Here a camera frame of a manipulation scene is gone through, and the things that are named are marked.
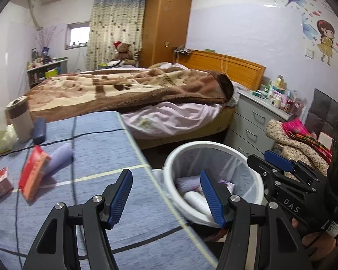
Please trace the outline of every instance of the red hat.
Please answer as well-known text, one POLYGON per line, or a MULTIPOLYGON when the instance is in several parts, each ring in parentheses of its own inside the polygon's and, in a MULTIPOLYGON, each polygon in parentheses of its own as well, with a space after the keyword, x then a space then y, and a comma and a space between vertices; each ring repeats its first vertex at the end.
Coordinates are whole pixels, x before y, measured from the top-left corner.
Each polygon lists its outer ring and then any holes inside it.
POLYGON ((118 49, 119 46, 121 46, 123 43, 122 42, 115 42, 114 46, 116 49, 118 49))

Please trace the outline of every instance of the wardrobe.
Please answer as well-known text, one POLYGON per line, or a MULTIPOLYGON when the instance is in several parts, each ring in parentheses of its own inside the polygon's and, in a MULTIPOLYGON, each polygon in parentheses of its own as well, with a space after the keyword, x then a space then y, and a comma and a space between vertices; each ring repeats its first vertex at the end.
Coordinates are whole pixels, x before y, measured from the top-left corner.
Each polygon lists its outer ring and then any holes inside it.
POLYGON ((192 0, 146 0, 140 67, 173 61, 187 38, 192 0))

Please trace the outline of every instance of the pink box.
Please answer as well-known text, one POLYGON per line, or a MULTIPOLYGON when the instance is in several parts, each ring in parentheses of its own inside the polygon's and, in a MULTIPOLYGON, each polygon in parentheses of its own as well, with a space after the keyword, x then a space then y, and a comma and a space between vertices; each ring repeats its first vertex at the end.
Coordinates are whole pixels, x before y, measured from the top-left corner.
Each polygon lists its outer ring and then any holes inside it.
POLYGON ((4 167, 0 170, 0 197, 13 189, 13 185, 9 181, 9 173, 7 168, 4 167))

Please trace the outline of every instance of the patterned curtain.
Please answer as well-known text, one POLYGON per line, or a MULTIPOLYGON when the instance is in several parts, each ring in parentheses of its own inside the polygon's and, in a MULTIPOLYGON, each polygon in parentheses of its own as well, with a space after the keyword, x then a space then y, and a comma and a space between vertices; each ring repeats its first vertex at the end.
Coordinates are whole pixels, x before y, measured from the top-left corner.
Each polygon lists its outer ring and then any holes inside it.
POLYGON ((110 62, 116 54, 114 43, 132 45, 136 53, 142 47, 145 0, 95 0, 90 18, 87 45, 87 70, 110 62))

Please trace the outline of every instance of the white trash can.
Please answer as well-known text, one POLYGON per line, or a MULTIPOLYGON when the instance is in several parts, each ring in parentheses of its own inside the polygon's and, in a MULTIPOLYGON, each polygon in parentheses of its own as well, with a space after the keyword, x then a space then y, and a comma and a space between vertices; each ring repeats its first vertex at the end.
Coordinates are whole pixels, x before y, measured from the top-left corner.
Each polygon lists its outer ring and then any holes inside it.
POLYGON ((200 175, 208 169, 219 181, 235 184, 233 194, 249 203, 262 204, 264 185, 260 175, 248 167, 247 158, 226 145, 195 141, 173 150, 164 164, 164 187, 169 197, 183 216, 198 224, 219 227, 212 216, 205 215, 191 207, 179 194, 175 186, 177 178, 200 175))

